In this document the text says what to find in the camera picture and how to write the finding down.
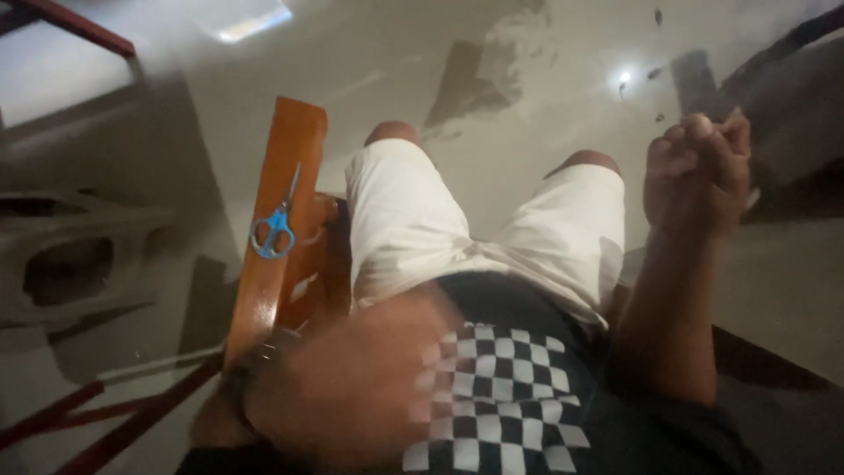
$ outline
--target scissor handle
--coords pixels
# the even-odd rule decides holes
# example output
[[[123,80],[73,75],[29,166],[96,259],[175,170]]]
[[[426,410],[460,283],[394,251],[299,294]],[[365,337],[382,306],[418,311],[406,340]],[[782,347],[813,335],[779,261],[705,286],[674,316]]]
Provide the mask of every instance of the scissor handle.
[[[257,230],[258,225],[262,223],[269,227],[269,231],[267,233],[267,239],[263,244],[260,244],[258,243]],[[285,247],[284,250],[275,252],[274,247],[276,237],[282,232],[287,234],[290,241],[287,243],[287,247]],[[255,220],[252,223],[252,227],[249,229],[249,243],[252,245],[252,249],[254,249],[255,252],[264,259],[279,259],[284,257],[290,251],[290,248],[293,247],[293,242],[295,242],[295,238],[293,237],[293,232],[287,226],[286,212],[279,213],[279,211],[276,210],[272,216],[265,220]]]

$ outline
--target black and white checkered pattern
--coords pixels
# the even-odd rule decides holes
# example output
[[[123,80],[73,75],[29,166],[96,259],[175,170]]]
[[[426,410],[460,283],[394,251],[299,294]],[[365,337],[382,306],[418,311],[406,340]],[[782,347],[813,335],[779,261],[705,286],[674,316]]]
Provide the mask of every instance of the black and white checkered pattern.
[[[575,472],[569,450],[589,442],[564,355],[555,338],[489,325],[444,338],[417,379],[433,402],[411,414],[430,423],[429,440],[405,452],[404,470]]]

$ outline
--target shirt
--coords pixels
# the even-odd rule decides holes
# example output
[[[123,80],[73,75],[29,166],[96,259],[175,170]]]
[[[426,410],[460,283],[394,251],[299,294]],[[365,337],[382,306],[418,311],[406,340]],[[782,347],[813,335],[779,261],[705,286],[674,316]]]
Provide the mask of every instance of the shirt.
[[[437,283],[467,324],[425,352],[417,386],[432,403],[411,418],[430,423],[429,438],[405,451],[405,472],[760,472],[723,411],[608,390],[603,355],[526,281],[468,272]],[[192,450],[179,473],[300,472],[290,464],[260,444]]]

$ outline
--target wristwatch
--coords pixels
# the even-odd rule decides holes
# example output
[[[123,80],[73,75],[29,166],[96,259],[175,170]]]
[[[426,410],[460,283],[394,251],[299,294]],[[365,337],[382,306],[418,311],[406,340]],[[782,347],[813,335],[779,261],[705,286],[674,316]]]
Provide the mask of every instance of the wristwatch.
[[[284,349],[300,335],[292,330],[277,329],[266,341],[252,347],[240,360],[223,373],[219,392],[229,402],[238,421],[253,434],[261,434],[246,416],[246,398],[254,390],[259,375],[266,368],[276,367]]]

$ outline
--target knee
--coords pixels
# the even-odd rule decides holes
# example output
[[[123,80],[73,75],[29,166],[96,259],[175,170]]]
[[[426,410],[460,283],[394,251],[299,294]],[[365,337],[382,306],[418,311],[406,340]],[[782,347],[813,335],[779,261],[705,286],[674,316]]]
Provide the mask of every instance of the knee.
[[[545,175],[545,178],[548,179],[554,176],[557,172],[564,170],[568,167],[573,167],[575,165],[598,165],[599,167],[609,168],[613,172],[616,172],[619,176],[621,176],[621,170],[619,169],[619,164],[613,160],[613,157],[609,155],[605,155],[601,152],[597,152],[595,150],[580,150],[575,152],[574,155],[570,156],[566,161],[563,162],[562,165],[556,167],[551,173]]]
[[[379,123],[366,139],[364,146],[384,139],[404,139],[416,145],[421,145],[419,132],[416,131],[414,126],[398,120],[390,120]]]

